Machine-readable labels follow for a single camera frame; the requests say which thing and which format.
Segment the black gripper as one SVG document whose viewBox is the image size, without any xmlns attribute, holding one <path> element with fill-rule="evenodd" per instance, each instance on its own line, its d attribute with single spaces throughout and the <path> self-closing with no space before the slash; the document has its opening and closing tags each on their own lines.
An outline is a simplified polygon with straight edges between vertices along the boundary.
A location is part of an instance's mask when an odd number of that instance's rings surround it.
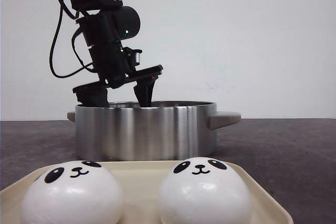
<svg viewBox="0 0 336 224">
<path fill-rule="evenodd" d="M 162 65 L 136 70 L 129 65 L 121 43 L 97 44 L 89 49 L 94 70 L 99 81 L 73 88 L 77 100 L 86 107 L 107 108 L 107 89 L 119 88 L 130 82 L 137 82 L 133 88 L 140 107 L 151 107 L 152 93 L 155 81 L 162 73 Z"/>
</svg>

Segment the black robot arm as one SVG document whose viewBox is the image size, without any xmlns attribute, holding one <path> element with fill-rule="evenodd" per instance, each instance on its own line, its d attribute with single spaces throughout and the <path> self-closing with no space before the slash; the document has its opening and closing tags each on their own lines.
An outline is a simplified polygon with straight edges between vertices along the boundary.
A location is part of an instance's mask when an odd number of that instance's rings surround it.
<svg viewBox="0 0 336 224">
<path fill-rule="evenodd" d="M 135 37 L 140 18 L 121 0 L 58 0 L 60 13 L 75 20 L 79 28 L 71 41 L 83 34 L 92 62 L 81 64 L 82 70 L 96 73 L 99 81 L 73 88 L 83 106 L 108 107 L 107 89 L 116 89 L 130 82 L 141 107 L 150 107 L 156 79 L 163 67 L 157 65 L 137 70 L 142 50 L 122 46 L 122 40 Z"/>
</svg>

